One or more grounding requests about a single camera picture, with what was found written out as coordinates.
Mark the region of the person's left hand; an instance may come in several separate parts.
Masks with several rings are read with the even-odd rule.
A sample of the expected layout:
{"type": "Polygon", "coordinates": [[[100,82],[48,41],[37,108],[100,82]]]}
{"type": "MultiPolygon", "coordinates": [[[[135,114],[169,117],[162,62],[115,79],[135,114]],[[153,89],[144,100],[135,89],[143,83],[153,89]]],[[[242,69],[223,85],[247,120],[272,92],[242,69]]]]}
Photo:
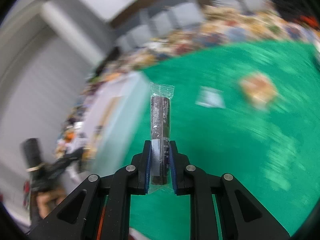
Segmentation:
{"type": "Polygon", "coordinates": [[[39,192],[36,196],[36,202],[40,217],[42,219],[46,218],[65,198],[66,192],[61,187],[46,192],[39,192]]]}

